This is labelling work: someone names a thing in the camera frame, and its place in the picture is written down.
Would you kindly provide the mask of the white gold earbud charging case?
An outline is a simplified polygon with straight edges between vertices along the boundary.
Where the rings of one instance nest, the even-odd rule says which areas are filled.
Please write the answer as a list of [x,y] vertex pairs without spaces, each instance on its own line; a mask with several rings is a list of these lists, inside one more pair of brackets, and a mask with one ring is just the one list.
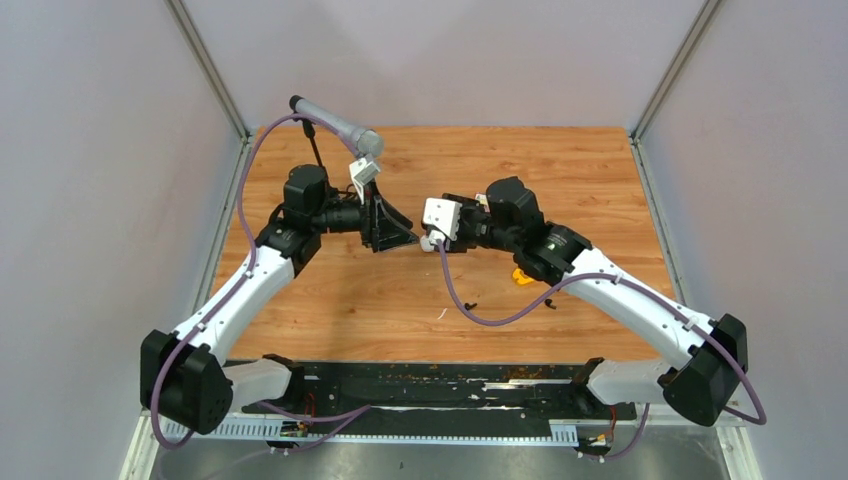
[[426,253],[435,252],[438,249],[438,241],[431,238],[429,235],[423,235],[419,241],[421,250]]

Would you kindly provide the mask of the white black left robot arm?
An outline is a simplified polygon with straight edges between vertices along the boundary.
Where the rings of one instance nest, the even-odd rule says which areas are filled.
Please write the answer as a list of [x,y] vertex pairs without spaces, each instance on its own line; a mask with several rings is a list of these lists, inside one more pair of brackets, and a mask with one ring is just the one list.
[[151,331],[140,347],[140,401],[197,434],[215,430],[227,414],[270,401],[283,413],[306,400],[302,368],[276,354],[229,365],[236,341],[266,304],[296,279],[331,233],[357,233],[384,252],[416,243],[411,221],[381,195],[380,167],[360,158],[349,166],[352,188],[333,187],[325,168],[293,168],[283,200],[272,211],[236,272],[173,331]]

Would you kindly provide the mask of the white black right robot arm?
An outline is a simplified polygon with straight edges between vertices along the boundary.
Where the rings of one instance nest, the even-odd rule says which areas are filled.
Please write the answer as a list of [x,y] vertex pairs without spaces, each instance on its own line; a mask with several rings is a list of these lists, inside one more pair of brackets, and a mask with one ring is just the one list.
[[572,378],[571,403],[596,417],[620,403],[664,404],[684,419],[712,426],[727,412],[763,425],[767,416],[747,376],[744,323],[713,318],[669,299],[616,265],[573,229],[545,219],[536,195],[516,176],[493,182],[484,200],[443,194],[425,202],[425,251],[443,266],[450,253],[484,248],[511,254],[518,270],[549,290],[499,321],[466,311],[480,325],[515,322],[555,293],[585,301],[646,341],[656,360],[588,360]]

